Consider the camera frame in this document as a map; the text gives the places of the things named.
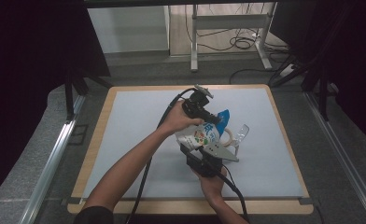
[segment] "dark sleeve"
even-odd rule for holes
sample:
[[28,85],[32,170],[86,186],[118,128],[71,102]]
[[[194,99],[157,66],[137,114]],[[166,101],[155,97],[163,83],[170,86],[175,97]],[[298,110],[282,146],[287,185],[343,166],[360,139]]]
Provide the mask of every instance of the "dark sleeve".
[[88,207],[79,212],[74,224],[113,224],[113,213],[105,207]]

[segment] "human arm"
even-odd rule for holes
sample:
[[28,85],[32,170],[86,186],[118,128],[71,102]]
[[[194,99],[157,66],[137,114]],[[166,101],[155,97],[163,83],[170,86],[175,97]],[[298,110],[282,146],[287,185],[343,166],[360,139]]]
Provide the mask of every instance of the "human arm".
[[[247,224],[247,222],[239,216],[229,205],[224,202],[221,196],[224,182],[218,176],[203,177],[193,171],[201,182],[201,189],[203,190],[206,200],[209,205],[215,210],[218,218],[223,224]],[[223,168],[221,172],[226,175],[226,170]]]
[[157,130],[127,152],[105,173],[91,192],[83,209],[103,206],[113,211],[122,195],[133,184],[149,159],[168,136],[190,125],[204,122],[201,119],[188,118],[182,109],[182,103],[182,101],[178,101]]

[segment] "left hand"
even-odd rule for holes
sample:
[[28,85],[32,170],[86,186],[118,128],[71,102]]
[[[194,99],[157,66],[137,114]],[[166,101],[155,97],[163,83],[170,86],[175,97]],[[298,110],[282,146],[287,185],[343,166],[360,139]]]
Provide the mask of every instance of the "left hand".
[[177,101],[174,107],[166,116],[160,128],[165,129],[169,134],[188,128],[190,125],[200,125],[204,123],[203,119],[191,119],[182,108],[183,101]]
[[[204,196],[212,207],[219,201],[223,201],[221,190],[223,189],[224,181],[222,179],[220,179],[218,176],[203,177],[194,170],[192,171],[198,176]],[[225,176],[227,174],[227,170],[223,167],[221,169],[221,173]]]

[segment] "metal stand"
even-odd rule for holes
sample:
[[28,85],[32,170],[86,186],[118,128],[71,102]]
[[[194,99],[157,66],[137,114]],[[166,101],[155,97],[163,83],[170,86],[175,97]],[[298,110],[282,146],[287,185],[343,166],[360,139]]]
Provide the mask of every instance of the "metal stand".
[[74,71],[72,68],[68,68],[66,71],[66,78],[65,78],[65,85],[64,85],[64,93],[66,98],[66,123],[70,123],[75,116],[74,106],[73,106],[73,93],[72,93],[72,86],[75,88],[78,95],[86,95],[88,93],[88,86],[87,83],[84,81],[84,74],[85,77],[90,78],[91,80],[97,82],[98,84],[110,89],[113,87],[112,84],[104,81],[103,79],[93,76],[84,70]]
[[272,3],[267,14],[254,15],[220,15],[220,16],[197,16],[197,5],[192,6],[192,43],[191,43],[191,72],[198,71],[197,30],[217,29],[251,29],[262,28],[261,38],[255,43],[261,61],[266,70],[273,67],[264,52],[265,38],[270,29],[276,3]]
[[271,83],[270,87],[279,87],[284,83],[294,79],[295,77],[303,74],[304,72],[308,72],[306,77],[302,83],[303,91],[312,91],[316,86],[317,82],[319,82],[319,111],[323,116],[324,120],[328,120],[326,113],[326,104],[327,104],[327,96],[328,96],[328,75],[326,72],[326,68],[324,66],[324,60],[330,48],[332,41],[337,36],[337,33],[340,31],[343,26],[346,17],[353,7],[353,3],[349,1],[344,1],[342,6],[342,10],[338,14],[335,23],[331,27],[329,34],[327,35],[324,43],[320,47],[320,50],[317,52],[315,58],[305,64],[304,66],[295,69],[293,72],[288,74],[285,77],[278,79],[276,82]]

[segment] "wooden border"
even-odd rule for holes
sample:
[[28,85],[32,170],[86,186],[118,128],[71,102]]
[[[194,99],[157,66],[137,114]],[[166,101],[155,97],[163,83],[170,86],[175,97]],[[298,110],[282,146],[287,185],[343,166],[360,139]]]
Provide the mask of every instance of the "wooden border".
[[[303,181],[303,176],[300,168],[294,157],[288,136],[283,126],[282,120],[279,116],[276,104],[267,85],[208,85],[203,86],[209,90],[233,90],[233,89],[265,89],[273,106],[276,119],[279,123],[279,128],[284,136],[290,158],[292,160],[297,177],[303,189],[303,197],[309,198],[308,190]],[[176,91],[192,88],[192,86],[132,86],[132,87],[113,87],[109,90],[101,115],[96,124],[89,149],[82,164],[80,173],[77,177],[76,185],[72,192],[72,198],[81,198],[87,181],[90,178],[93,165],[95,164],[96,156],[102,143],[103,135],[105,133],[108,118],[110,116],[114,100],[119,91]],[[237,201],[227,201],[227,204],[235,210],[235,212],[242,214],[242,206]],[[67,209],[70,213],[78,213],[84,202],[80,204],[68,204]],[[114,209],[115,213],[130,214],[134,207],[134,201],[120,201]],[[300,204],[298,199],[278,199],[278,200],[247,200],[246,208],[249,214],[300,214],[308,215],[314,211],[312,204]],[[192,215],[207,215],[215,214],[215,211],[208,205],[206,200],[151,200],[141,201],[137,214],[192,214]]]

